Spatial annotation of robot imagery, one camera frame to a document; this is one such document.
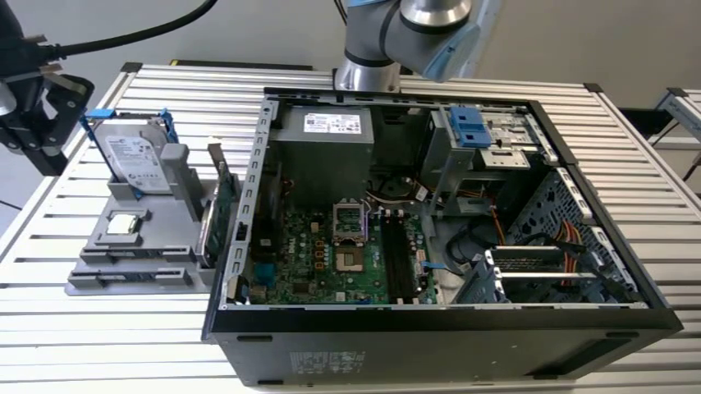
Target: power supply label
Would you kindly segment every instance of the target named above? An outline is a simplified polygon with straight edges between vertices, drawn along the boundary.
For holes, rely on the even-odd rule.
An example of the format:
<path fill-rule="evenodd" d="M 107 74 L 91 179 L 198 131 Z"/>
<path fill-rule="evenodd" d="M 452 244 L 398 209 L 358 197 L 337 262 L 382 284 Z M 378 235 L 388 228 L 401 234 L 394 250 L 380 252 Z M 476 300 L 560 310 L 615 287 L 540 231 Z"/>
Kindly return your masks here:
<path fill-rule="evenodd" d="M 309 113 L 305 115 L 305 132 L 362 134 L 361 115 Z"/>
<path fill-rule="evenodd" d="M 360 373 L 365 351 L 293 351 L 290 358 L 297 374 Z"/>
<path fill-rule="evenodd" d="M 142 137 L 110 135 L 106 142 L 125 181 L 143 193 L 170 192 L 162 162 L 150 141 Z"/>

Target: ram slot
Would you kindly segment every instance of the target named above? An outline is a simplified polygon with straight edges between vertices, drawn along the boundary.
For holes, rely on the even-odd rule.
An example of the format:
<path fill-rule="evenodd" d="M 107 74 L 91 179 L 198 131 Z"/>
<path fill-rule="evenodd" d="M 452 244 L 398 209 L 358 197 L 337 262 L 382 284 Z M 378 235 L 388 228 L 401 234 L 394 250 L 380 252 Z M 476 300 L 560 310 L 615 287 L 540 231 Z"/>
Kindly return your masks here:
<path fill-rule="evenodd" d="M 382 253 L 388 270 L 388 293 L 393 303 L 412 303 L 414 298 L 414 279 L 406 230 L 401 218 L 381 220 Z"/>

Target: metal table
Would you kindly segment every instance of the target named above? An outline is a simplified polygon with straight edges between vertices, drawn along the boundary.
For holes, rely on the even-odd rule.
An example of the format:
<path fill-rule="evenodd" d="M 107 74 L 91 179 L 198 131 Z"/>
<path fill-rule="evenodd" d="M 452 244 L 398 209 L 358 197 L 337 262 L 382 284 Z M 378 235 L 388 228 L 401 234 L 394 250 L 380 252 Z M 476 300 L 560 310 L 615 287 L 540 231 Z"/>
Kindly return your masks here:
<path fill-rule="evenodd" d="M 328 72 L 143 66 L 122 72 L 103 108 L 167 107 L 199 175 L 205 150 L 223 140 L 243 173 L 265 86 L 328 89 Z M 508 386 L 324 387 L 325 391 L 462 391 L 667 394 L 701 392 L 701 202 L 604 94 L 584 85 L 406 77 L 404 91 L 536 99 L 581 161 L 645 267 L 679 310 L 685 330 L 577 382 Z M 71 298 L 65 281 L 107 201 L 107 166 L 82 137 L 66 174 L 47 179 L 0 240 L 0 392 L 249 391 L 217 346 L 199 342 L 207 295 Z M 300 392 L 320 391 L 300 387 Z"/>
<path fill-rule="evenodd" d="M 669 88 L 656 109 L 664 109 L 701 142 L 701 90 Z"/>

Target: blue plastic clip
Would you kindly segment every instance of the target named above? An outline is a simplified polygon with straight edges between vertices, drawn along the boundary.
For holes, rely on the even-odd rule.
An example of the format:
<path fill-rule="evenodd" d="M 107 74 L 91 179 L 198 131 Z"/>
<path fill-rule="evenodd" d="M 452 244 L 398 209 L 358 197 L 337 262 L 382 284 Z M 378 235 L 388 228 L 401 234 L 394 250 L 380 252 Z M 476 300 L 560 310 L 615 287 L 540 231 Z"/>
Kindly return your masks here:
<path fill-rule="evenodd" d="M 86 134 L 89 135 L 89 138 L 93 142 L 95 142 L 95 146 L 98 147 L 98 152 L 101 152 L 102 159 L 106 161 L 107 168 L 110 168 L 110 173 L 113 174 L 113 179 L 118 179 L 118 174 L 113 170 L 113 166 L 110 165 L 110 161 L 107 160 L 107 155 L 105 151 L 102 150 L 101 144 L 98 144 L 98 138 L 95 137 L 95 130 L 93 130 L 93 127 L 90 126 L 90 119 L 113 119 L 117 112 L 114 109 L 94 109 L 89 112 L 87 115 L 83 115 L 81 117 L 81 126 L 83 126 L 83 129 L 86 130 Z"/>
<path fill-rule="evenodd" d="M 174 115 L 169 112 L 167 108 L 163 108 L 158 114 L 166 122 L 166 139 L 174 144 L 179 144 L 178 133 L 175 132 Z"/>
<path fill-rule="evenodd" d="M 422 261 L 421 266 L 430 269 L 449 269 L 449 267 L 446 267 L 446 264 L 432 263 L 430 261 Z"/>
<path fill-rule="evenodd" d="M 449 112 L 450 126 L 458 133 L 461 147 L 489 148 L 492 136 L 480 110 L 476 107 L 450 107 Z"/>

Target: motherboard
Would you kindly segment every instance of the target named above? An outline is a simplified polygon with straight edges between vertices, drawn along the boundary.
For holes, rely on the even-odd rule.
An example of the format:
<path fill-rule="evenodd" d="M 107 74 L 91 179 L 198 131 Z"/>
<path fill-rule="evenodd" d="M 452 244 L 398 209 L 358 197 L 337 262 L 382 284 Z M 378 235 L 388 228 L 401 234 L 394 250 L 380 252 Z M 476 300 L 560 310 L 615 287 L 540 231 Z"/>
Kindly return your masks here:
<path fill-rule="evenodd" d="M 257 270 L 254 303 L 436 303 L 433 275 L 422 267 L 429 255 L 418 217 L 385 216 L 385 211 L 365 209 L 357 211 L 364 215 L 358 217 L 348 205 L 338 204 L 334 211 L 286 212 L 281 259 L 274 266 L 258 264 L 266 269 Z M 388 233 L 389 223 L 396 223 L 400 231 Z M 340 238 L 340 233 L 357 235 Z M 404 240 L 397 241 L 397 233 Z M 393 237 L 392 251 L 384 240 L 388 236 Z M 408 294 L 402 300 L 393 297 L 398 286 Z"/>

